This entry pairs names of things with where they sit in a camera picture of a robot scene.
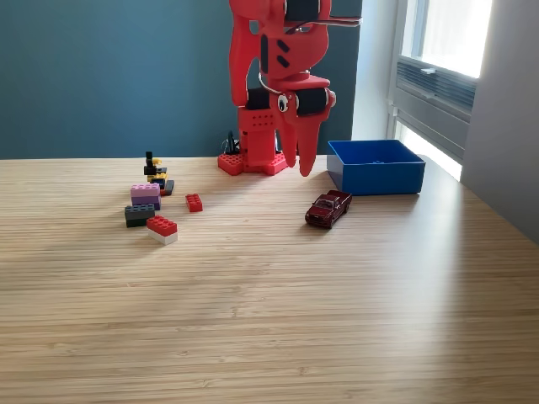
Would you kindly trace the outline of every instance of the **car windshield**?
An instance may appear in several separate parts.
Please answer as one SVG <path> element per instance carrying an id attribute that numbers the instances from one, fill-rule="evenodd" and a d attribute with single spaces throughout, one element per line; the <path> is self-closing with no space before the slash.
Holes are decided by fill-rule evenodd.
<path id="1" fill-rule="evenodd" d="M 325 199 L 319 199 L 317 200 L 314 205 L 317 208 L 323 208 L 323 209 L 333 209 L 334 203 L 331 200 L 325 200 Z"/>

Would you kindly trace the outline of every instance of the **red lego brick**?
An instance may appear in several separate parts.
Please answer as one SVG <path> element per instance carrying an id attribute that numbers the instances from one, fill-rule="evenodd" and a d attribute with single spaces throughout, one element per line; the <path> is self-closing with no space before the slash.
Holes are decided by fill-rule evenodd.
<path id="1" fill-rule="evenodd" d="M 276 175 L 287 167 L 288 164 L 286 164 L 285 155 L 280 153 L 275 156 L 275 160 L 273 162 L 264 166 L 264 172 L 266 175 Z"/>
<path id="2" fill-rule="evenodd" d="M 187 204 L 189 212 L 191 213 L 201 212 L 204 210 L 202 208 L 202 201 L 200 200 L 198 194 L 185 195 L 185 203 Z"/>
<path id="3" fill-rule="evenodd" d="M 178 232 L 178 225 L 173 221 L 169 221 L 162 216 L 154 216 L 147 220 L 146 226 L 148 229 L 155 231 L 157 234 L 168 237 Z"/>
<path id="4" fill-rule="evenodd" d="M 217 159 L 219 168 L 230 175 L 239 175 L 243 172 L 243 158 L 239 155 L 221 154 Z"/>

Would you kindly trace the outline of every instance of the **red robot arm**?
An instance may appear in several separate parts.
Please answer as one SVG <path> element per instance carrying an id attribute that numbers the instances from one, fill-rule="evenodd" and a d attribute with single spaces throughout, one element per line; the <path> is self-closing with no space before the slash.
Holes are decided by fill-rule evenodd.
<path id="1" fill-rule="evenodd" d="M 360 18 L 331 17 L 331 0 L 230 0 L 230 7 L 234 29 L 229 63 L 232 101 L 239 107 L 241 151 L 238 158 L 221 156 L 219 165 L 230 174 L 275 173 L 286 167 L 285 159 L 293 167 L 299 152 L 300 172 L 307 176 L 316 159 L 320 125 L 336 99 L 328 89 L 329 80 L 311 76 L 309 69 L 328 50 L 328 25 L 358 26 Z M 250 21 L 259 23 L 256 35 Z M 267 93 L 247 90 L 248 69 L 256 57 Z M 275 155 L 275 129 L 285 159 Z M 232 160 L 242 169 L 229 167 Z M 275 170 L 277 160 L 280 168 Z"/>

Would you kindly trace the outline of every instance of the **cable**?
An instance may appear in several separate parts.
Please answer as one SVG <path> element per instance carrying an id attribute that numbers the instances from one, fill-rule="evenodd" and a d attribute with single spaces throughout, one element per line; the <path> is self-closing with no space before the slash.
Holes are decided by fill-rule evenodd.
<path id="1" fill-rule="evenodd" d="M 266 91 L 269 91 L 270 93 L 275 94 L 275 95 L 281 95 L 282 94 L 281 91 L 277 91 L 277 90 L 274 90 L 273 88 L 270 88 L 270 87 L 266 86 L 266 83 L 262 81 L 262 73 L 259 73 L 259 82 L 260 82 L 260 84 L 262 84 L 262 87 L 264 87 L 266 89 Z"/>
<path id="2" fill-rule="evenodd" d="M 311 21 L 304 21 L 295 25 L 294 27 L 286 31 L 287 35 L 293 35 L 303 26 L 307 24 L 319 24 L 319 25 L 331 25 L 339 27 L 359 27 L 363 23 L 362 17 L 334 17 L 333 15 L 329 16 L 331 19 L 316 19 Z"/>

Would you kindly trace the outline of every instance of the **purple lego brick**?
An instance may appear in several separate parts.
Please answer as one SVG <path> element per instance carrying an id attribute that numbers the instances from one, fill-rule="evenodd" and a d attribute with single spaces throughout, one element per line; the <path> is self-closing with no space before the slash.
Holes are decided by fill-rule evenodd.
<path id="1" fill-rule="evenodd" d="M 158 183 L 138 183 L 131 187 L 131 197 L 159 196 L 160 194 Z"/>
<path id="2" fill-rule="evenodd" d="M 133 206 L 153 204 L 153 206 L 155 207 L 155 210 L 160 210 L 161 209 L 161 195 L 131 197 L 131 204 Z"/>

